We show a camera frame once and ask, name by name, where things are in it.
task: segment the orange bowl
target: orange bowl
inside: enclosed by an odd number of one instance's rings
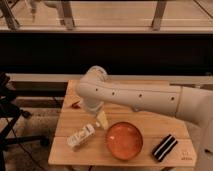
[[[130,160],[140,153],[143,137],[138,128],[131,123],[118,122],[108,129],[106,145],[114,157]]]

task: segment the dark wall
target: dark wall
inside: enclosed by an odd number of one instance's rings
[[[213,73],[213,35],[0,34],[0,70],[83,74],[101,65],[110,74]]]

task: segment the wooden table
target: wooden table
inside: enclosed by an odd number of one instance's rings
[[[67,145],[67,137],[87,123],[95,123],[95,118],[82,109],[73,109],[71,105],[79,101],[74,91],[75,80],[68,83],[61,114],[52,144],[49,164],[53,165],[95,165],[95,166],[159,166],[159,167],[193,167],[196,153],[190,140],[185,123],[174,118],[150,113],[134,113],[128,107],[107,103],[105,112],[112,125],[119,121],[134,124],[142,133],[144,144],[140,154],[134,159],[123,162],[114,158],[105,145],[105,131],[96,130],[96,134],[78,151]],[[126,83],[153,83],[149,81],[128,81]],[[152,149],[168,134],[175,136],[179,143],[163,162],[156,162],[151,156]]]

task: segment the small white object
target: small white object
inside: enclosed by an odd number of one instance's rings
[[[91,124],[85,125],[80,131],[67,138],[67,143],[72,148],[80,146],[87,138],[95,134],[95,129]]]
[[[101,124],[99,122],[95,122],[95,125],[99,128],[101,127]]]
[[[104,130],[108,129],[109,123],[108,123],[106,114],[103,110],[97,114],[96,119],[98,123],[100,124],[101,128],[103,128]]]

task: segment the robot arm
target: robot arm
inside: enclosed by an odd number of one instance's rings
[[[192,122],[202,128],[196,171],[213,169],[213,92],[165,85],[125,85],[106,82],[106,71],[94,66],[79,81],[76,92],[83,108],[97,114],[103,102],[130,106]]]

